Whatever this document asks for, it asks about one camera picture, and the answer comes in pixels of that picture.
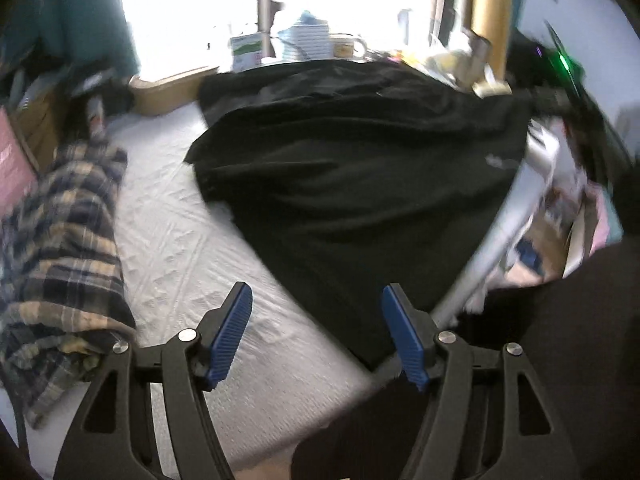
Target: mattress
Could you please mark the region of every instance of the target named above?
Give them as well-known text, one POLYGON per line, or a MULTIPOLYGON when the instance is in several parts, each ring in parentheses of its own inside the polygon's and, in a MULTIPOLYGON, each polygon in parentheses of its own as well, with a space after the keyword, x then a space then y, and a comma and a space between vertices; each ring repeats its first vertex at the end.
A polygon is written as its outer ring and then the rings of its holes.
MULTIPOLYGON (((287 295, 256 257, 222 204, 206 205, 187 149, 206 129, 195 104, 160 118, 125 116, 110 124, 129 153, 116 208, 116 242, 141 346, 195 327, 236 281, 254 292, 254 309, 228 378, 205 394, 232 469, 255 465, 317 429, 389 378, 371 374, 287 295)), ((86 384, 73 388, 39 430, 28 429, 34 467, 51 478, 86 384)), ((161 387, 152 386, 158 452, 177 478, 161 387)), ((15 431, 11 406, 0 415, 15 431)))

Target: green light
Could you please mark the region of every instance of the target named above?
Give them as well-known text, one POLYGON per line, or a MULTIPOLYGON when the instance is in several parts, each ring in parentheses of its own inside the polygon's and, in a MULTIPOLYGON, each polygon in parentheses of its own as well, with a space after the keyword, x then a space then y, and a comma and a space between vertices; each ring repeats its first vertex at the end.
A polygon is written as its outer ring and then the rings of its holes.
POLYGON ((564 58, 564 56, 562 54, 560 54, 560 61, 562 62, 562 65, 564 66, 566 71, 570 72, 569 64, 567 63, 567 60, 564 58))

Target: plaid blanket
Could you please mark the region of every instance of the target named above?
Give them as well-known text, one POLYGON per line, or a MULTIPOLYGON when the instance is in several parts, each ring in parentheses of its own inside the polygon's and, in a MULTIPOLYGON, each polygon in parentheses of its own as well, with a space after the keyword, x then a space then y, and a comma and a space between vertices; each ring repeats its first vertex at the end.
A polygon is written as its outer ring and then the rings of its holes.
POLYGON ((1 221, 0 365, 32 426, 134 336, 113 237, 126 167, 126 153, 103 140, 61 147, 1 221))

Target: wall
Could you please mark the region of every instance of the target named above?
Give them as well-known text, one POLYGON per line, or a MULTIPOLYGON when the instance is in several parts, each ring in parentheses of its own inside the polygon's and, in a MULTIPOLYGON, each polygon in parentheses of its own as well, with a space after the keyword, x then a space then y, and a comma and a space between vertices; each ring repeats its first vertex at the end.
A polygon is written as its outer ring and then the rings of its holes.
POLYGON ((518 28, 550 44, 545 20, 585 69, 585 88, 611 123, 640 103, 640 39, 613 0, 523 0, 518 28))

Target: screw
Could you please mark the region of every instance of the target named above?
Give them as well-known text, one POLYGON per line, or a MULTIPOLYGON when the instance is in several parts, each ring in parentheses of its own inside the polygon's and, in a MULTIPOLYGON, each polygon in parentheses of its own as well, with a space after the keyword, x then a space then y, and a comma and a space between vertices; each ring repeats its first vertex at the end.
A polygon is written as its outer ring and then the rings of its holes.
POLYGON ((184 330, 180 330, 180 332, 178 332, 178 339, 184 342, 193 341, 194 339, 196 339, 197 335, 198 333, 193 328, 185 328, 184 330))
POLYGON ((115 345, 113 345, 114 354, 124 354, 127 349, 129 349, 129 343, 124 340, 118 340, 116 341, 115 345))
POLYGON ((451 344, 456 341, 456 335, 453 332, 445 330, 444 332, 440 332, 438 334, 438 339, 443 343, 451 344))
POLYGON ((518 343, 507 343, 507 352, 517 357, 519 355, 522 355, 522 346, 520 346, 518 343))

